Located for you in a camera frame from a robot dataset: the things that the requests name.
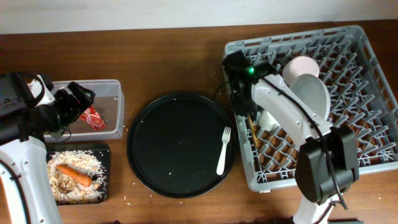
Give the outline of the orange carrot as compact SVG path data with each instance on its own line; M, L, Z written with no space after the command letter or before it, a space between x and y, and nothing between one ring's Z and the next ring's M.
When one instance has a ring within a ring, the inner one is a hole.
M78 182L80 185L84 187L89 187L92 184L91 177L72 169L71 167L65 165L57 165L57 170L61 173L71 177L73 180Z

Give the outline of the red snack wrapper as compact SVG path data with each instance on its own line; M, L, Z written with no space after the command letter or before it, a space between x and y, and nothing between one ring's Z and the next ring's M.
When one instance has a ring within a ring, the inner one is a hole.
M80 119L89 124L94 131L104 129L106 127L106 124L102 120L100 114L95 110L93 106L87 108L80 116Z

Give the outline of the pink bowl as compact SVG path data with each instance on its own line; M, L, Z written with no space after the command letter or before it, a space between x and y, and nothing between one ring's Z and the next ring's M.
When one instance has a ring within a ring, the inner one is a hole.
M299 76L310 74L318 77L320 73L317 62L308 56L293 58L282 70L285 83L290 86Z

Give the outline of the cream white cup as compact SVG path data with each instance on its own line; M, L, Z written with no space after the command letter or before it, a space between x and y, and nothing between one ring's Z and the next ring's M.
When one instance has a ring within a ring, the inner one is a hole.
M266 131L273 131L279 125L275 118L267 110L261 111L257 123Z

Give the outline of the white plastic fork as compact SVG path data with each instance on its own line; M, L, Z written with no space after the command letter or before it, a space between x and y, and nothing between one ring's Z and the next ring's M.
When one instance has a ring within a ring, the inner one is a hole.
M221 148L220 157L219 157L217 168L216 168L216 173L218 175L222 175L224 172L225 161L226 161L226 148L230 141L230 138L231 138L231 128L225 127L225 129L223 131L222 138L221 138L223 145Z

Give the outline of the light blue plate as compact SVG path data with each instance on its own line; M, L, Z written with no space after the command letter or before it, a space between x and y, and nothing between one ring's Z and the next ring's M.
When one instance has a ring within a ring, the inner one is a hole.
M330 94L326 85L316 76L303 74L290 85L296 94L316 115L327 119L330 114Z

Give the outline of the wooden chopstick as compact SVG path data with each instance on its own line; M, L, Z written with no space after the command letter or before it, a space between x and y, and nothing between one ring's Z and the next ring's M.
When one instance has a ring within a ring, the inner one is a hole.
M255 129L254 129L254 124L253 124L253 121L252 121L252 118L251 118L250 114L248 115L248 121L249 121L249 128L251 130L254 146L258 149L259 148L259 142L257 140L257 136L256 136Z

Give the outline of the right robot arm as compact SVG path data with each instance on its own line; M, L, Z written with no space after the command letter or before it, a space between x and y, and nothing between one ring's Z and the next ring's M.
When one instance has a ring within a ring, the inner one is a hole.
M242 51L222 61L236 115L263 108L275 118L298 150L295 181L303 197L291 223L327 223L343 194L359 179L355 134L313 112L269 63L250 63Z

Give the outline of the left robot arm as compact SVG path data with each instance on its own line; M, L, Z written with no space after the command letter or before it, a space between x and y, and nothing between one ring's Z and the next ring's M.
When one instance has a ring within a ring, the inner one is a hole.
M60 135L94 102L77 82L51 93L41 74L1 75L1 182L13 223L61 223L47 176L45 133Z

